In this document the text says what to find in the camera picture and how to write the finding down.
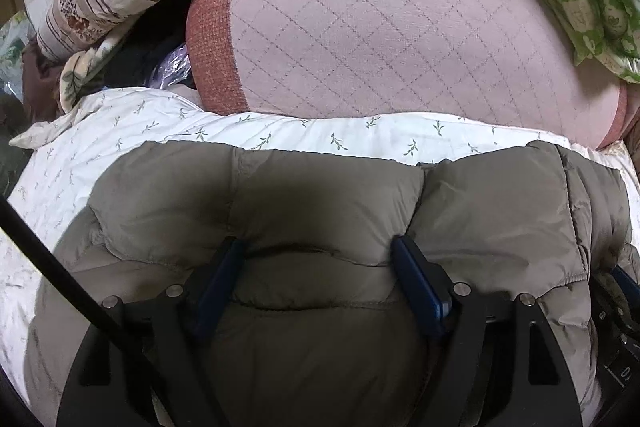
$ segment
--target quilted pink cushion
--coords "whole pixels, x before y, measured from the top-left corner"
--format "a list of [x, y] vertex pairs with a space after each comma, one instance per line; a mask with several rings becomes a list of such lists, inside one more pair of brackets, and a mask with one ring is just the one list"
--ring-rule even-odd
[[187, 45], [220, 114], [435, 111], [590, 147], [626, 125], [626, 84], [575, 68], [539, 0], [194, 0]]

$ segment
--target black rod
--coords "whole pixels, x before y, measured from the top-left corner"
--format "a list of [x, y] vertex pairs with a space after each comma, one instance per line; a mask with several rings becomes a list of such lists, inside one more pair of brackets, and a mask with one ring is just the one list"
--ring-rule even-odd
[[5, 198], [0, 200], [0, 228], [4, 233], [11, 238], [16, 247], [22, 250], [22, 253], [54, 288], [84, 315], [84, 318], [105, 334], [130, 361], [138, 364], [139, 368], [148, 375], [156, 391], [160, 393], [163, 388], [162, 377], [144, 355], [138, 343], [91, 298], [91, 295], [44, 246], [11, 204]]

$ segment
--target metal screw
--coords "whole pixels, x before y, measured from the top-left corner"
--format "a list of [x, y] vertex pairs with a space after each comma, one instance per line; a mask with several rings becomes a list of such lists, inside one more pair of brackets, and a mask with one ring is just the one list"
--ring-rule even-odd
[[102, 307], [107, 308], [108, 310], [113, 308], [116, 304], [118, 304], [118, 298], [115, 295], [109, 295], [102, 301]]
[[465, 282], [456, 282], [453, 285], [453, 292], [456, 295], [460, 295], [461, 297], [466, 297], [467, 295], [469, 295], [469, 293], [471, 293], [471, 286], [469, 286]]
[[520, 302], [525, 306], [533, 306], [536, 303], [536, 298], [530, 293], [521, 293]]
[[167, 297], [179, 297], [182, 295], [182, 285], [181, 284], [172, 284], [165, 290]]

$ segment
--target black clamp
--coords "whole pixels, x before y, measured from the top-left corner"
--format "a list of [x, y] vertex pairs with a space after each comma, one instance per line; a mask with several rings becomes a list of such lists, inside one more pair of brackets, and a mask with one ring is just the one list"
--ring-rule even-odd
[[453, 283], [408, 236], [392, 261], [418, 322], [447, 349], [410, 427], [579, 427], [580, 407], [558, 341], [536, 299], [482, 295]]
[[184, 285], [171, 285], [148, 301], [123, 304], [107, 297], [105, 311], [140, 341], [140, 349], [152, 346], [162, 383], [91, 325], [66, 380], [56, 426], [160, 427], [155, 394], [177, 427], [228, 427], [196, 353], [214, 333], [243, 259], [244, 244], [227, 237]]
[[591, 316], [598, 333], [596, 377], [602, 406], [594, 425], [640, 425], [640, 287], [616, 266], [611, 275], [622, 290], [621, 306], [598, 277], [590, 280]]

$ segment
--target white sheet with leaf print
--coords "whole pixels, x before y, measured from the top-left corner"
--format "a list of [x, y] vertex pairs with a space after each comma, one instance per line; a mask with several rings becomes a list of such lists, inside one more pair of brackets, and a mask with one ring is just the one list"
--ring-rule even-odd
[[[104, 170], [148, 140], [209, 141], [245, 149], [321, 152], [417, 164], [456, 160], [537, 139], [620, 169], [630, 200], [633, 242], [640, 245], [640, 187], [621, 142], [593, 152], [548, 132], [434, 113], [335, 120], [252, 113], [221, 117], [203, 112], [176, 94], [141, 87], [85, 97], [69, 114], [52, 123], [36, 124], [16, 137], [14, 144], [35, 152], [9, 200], [53, 249]], [[4, 233], [0, 233], [0, 266], [0, 364], [28, 403], [24, 353], [41, 275]]]

